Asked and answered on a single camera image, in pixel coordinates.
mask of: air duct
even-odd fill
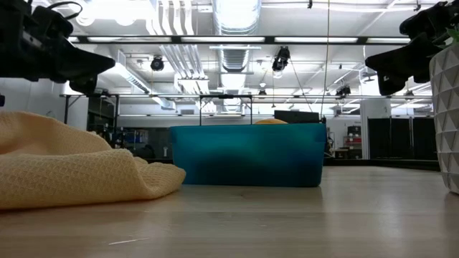
[[[253,35],[257,33],[260,20],[261,0],[214,0],[214,28],[218,35]],[[250,50],[220,49],[218,50],[222,72],[244,72],[250,58]],[[245,84],[244,74],[221,75],[223,88],[241,90]],[[228,111],[236,111],[238,107],[227,103]]]

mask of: wall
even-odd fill
[[[64,121],[65,99],[59,97],[64,85],[50,80],[0,78],[0,93],[6,102],[2,111],[27,111]],[[78,100],[70,109],[68,124],[86,130],[87,99]]]

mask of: metal frame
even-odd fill
[[[363,45],[386,45],[386,46],[405,46],[407,42],[397,42],[397,40],[406,40],[408,37],[383,37],[383,36],[346,36],[346,37],[328,37],[329,40],[324,41],[323,38],[327,36],[263,36],[263,35],[254,35],[254,36],[216,36],[216,35],[72,35],[71,37],[76,38],[77,40],[72,41],[73,44],[251,44],[251,45],[350,45],[350,46],[363,46]],[[225,38],[224,40],[217,41],[207,41],[199,40],[203,38]],[[281,40],[276,41],[275,39],[281,38],[290,38],[290,39],[310,39],[309,42],[301,40]],[[342,39],[356,39],[355,42],[346,42]],[[370,38],[384,38],[384,39],[393,39],[394,42],[369,42]]]
[[[177,95],[177,94],[119,94],[120,98],[137,98],[137,97],[170,97],[170,98],[198,98],[198,97],[219,97],[225,95]],[[234,97],[248,97],[253,99],[268,99],[268,98],[293,98],[293,99],[325,99],[325,100],[343,100],[343,99],[393,99],[393,100],[416,100],[416,99],[432,99],[432,96],[377,96],[377,95],[226,95]]]
[[[113,117],[113,133],[116,133],[116,128],[118,126],[118,117],[120,116],[120,95],[119,94],[107,94],[107,95],[59,95],[60,97],[65,97],[65,114],[64,114],[64,124],[67,124],[68,120],[68,115],[69,115],[69,108],[77,102],[81,97],[98,97],[98,98],[108,98],[108,97],[115,97],[116,102],[115,102],[115,114]],[[73,100],[71,103],[70,98],[71,97],[76,97],[75,100]]]
[[[227,100],[227,99],[234,99],[234,98],[248,98],[250,99],[250,124],[253,125],[253,96],[252,95],[230,95],[230,94],[222,94],[222,95],[200,95],[199,96],[199,126],[202,125],[202,99],[203,98],[219,98],[220,100]]]

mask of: cable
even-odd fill
[[[275,105],[274,105],[274,70],[271,72],[271,75],[273,79],[273,106],[271,108],[275,108]]]
[[[325,79],[323,79],[323,94],[322,94],[320,118],[322,118],[323,101],[325,100],[325,92],[326,92],[326,90],[327,90],[328,49],[329,49],[329,47],[330,47],[329,39],[330,39],[330,0],[328,0],[328,14],[327,14],[327,51],[326,51],[326,60],[325,60]]]
[[[301,86],[300,79],[298,78],[298,75],[296,74],[296,69],[295,69],[295,66],[293,65],[292,58],[290,58],[290,63],[292,63],[292,68],[293,68],[293,71],[294,71],[295,76],[296,76],[296,81],[298,82],[298,85],[300,85],[301,92],[303,93],[304,99],[306,100],[306,103],[308,104],[308,108],[309,108],[309,110],[310,110],[311,112],[313,112],[313,109],[311,108],[311,105],[309,105],[308,98],[307,98],[306,95],[304,94],[303,86]]]
[[[62,6],[62,5],[65,5],[65,4],[75,4],[75,5],[78,5],[78,6],[80,7],[80,10],[77,11],[76,13],[74,13],[74,14],[71,14],[71,15],[69,15],[69,16],[64,17],[64,19],[69,20],[69,19],[76,18],[76,17],[78,17],[78,15],[80,15],[81,12],[83,11],[83,6],[81,6],[81,4],[79,4],[79,3],[75,2],[75,1],[62,1],[62,2],[58,2],[58,3],[56,3],[56,4],[52,4],[52,5],[48,6],[47,8],[48,8],[48,9],[53,9],[53,8],[56,8],[56,7],[58,7],[58,6]]]

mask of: ventilation duct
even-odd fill
[[[118,50],[116,60],[117,62],[112,70],[115,70],[127,82],[129,82],[129,84],[143,91],[145,94],[158,94],[157,92],[154,92],[152,89],[150,89],[149,84],[144,81],[141,76],[137,75],[133,70],[130,70],[126,67],[126,56],[124,53]],[[176,104],[173,101],[166,100],[163,97],[152,97],[152,99],[165,110],[176,109]]]
[[[214,28],[218,35],[241,36],[257,33],[261,0],[214,0],[212,6],[214,8]],[[222,72],[246,71],[250,50],[220,49],[218,51]],[[245,84],[245,75],[223,74],[221,82],[226,90],[241,90]],[[229,106],[227,102],[224,101],[224,105],[228,105],[225,107],[227,111],[239,109],[234,105]]]

